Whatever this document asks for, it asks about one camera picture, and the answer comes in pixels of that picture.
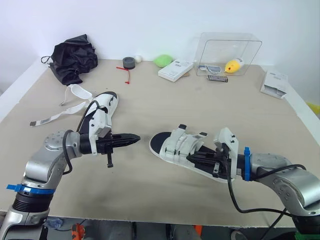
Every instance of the yellow rubber duck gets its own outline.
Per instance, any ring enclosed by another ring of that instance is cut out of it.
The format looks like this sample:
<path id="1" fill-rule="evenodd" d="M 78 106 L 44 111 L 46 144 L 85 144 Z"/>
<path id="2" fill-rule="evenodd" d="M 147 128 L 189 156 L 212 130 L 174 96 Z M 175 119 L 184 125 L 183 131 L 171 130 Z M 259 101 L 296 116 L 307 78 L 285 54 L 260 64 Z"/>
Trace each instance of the yellow rubber duck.
<path id="1" fill-rule="evenodd" d="M 226 73 L 233 74 L 242 68 L 243 65 L 245 65 L 245 62 L 242 60 L 242 58 L 237 57 L 231 61 L 228 61 L 228 63 L 225 65 L 224 71 Z"/>

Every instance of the clear plastic box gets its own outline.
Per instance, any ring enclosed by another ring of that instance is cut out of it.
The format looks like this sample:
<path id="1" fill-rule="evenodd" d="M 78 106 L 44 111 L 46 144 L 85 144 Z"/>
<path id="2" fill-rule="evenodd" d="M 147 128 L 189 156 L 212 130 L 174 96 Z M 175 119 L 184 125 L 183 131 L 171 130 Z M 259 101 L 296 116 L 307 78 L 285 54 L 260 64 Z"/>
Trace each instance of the clear plastic box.
<path id="1" fill-rule="evenodd" d="M 262 41 L 251 33 L 203 32 L 195 54 L 194 68 L 197 76 L 211 74 L 199 66 L 219 66 L 217 76 L 242 76 L 255 58 Z M 226 63 L 241 58 L 244 66 L 234 73 L 225 72 Z"/>

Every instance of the white ball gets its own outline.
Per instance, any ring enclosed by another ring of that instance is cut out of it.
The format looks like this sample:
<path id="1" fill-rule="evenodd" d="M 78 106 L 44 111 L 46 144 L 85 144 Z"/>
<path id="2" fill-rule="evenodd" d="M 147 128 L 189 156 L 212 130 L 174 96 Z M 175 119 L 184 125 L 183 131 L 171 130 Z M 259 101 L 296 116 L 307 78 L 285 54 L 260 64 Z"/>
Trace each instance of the white ball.
<path id="1" fill-rule="evenodd" d="M 140 55 L 136 55 L 136 56 L 134 56 L 134 60 L 135 60 L 135 62 L 138 64 L 138 63 L 141 63 L 141 61 L 142 61 L 142 57 L 140 56 Z"/>

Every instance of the white box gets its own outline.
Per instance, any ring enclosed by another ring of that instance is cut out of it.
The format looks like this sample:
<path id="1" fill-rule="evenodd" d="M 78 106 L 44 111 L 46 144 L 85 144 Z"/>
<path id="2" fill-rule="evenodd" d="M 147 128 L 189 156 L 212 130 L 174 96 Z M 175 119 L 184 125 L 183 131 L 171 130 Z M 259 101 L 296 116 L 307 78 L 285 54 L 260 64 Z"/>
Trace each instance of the white box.
<path id="1" fill-rule="evenodd" d="M 276 70 L 269 70 L 266 72 L 260 91 L 272 97 L 283 99 L 288 92 L 287 89 L 288 76 Z"/>
<path id="2" fill-rule="evenodd" d="M 158 76 L 171 82 L 175 82 L 192 69 L 193 65 L 193 62 L 177 59 L 168 66 L 160 69 L 158 71 Z"/>

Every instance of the table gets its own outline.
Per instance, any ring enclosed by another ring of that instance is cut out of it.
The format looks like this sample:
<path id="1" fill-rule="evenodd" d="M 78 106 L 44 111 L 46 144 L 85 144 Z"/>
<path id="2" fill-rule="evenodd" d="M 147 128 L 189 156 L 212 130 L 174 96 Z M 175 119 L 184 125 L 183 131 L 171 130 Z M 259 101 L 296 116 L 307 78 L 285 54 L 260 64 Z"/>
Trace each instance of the table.
<path id="1" fill-rule="evenodd" d="M 149 151 L 149 140 L 159 132 L 186 124 L 189 133 L 208 133 L 205 146 L 214 148 L 215 133 L 229 127 L 239 139 L 239 149 L 275 153 L 292 163 L 303 164 L 320 178 L 320 147 L 295 111 L 284 100 L 263 93 L 264 71 L 252 65 L 246 75 L 230 77 L 228 83 L 209 82 L 191 76 L 172 83 L 157 76 L 159 70 L 144 61 L 127 72 L 116 69 L 120 60 L 100 60 L 98 67 L 82 74 L 82 87 L 94 95 L 114 91 L 119 105 L 112 117 L 113 133 L 134 133 L 141 140 L 116 148 L 114 168 L 105 156 L 84 155 L 72 160 L 73 171 L 63 176 L 50 205 L 50 215 L 72 218 L 265 227 L 273 213 L 241 214 L 229 196 L 228 186 L 193 171 L 169 164 Z M 0 123 L 0 210 L 6 211 L 15 193 L 7 184 L 18 184 L 28 159 L 48 134 L 75 130 L 80 115 L 64 116 L 49 124 L 29 127 L 29 122 L 52 116 L 64 107 L 63 86 L 48 69 Z M 283 205 L 276 194 L 257 182 L 233 183 L 243 208 L 276 208 Z M 284 217 L 280 227 L 293 226 Z"/>

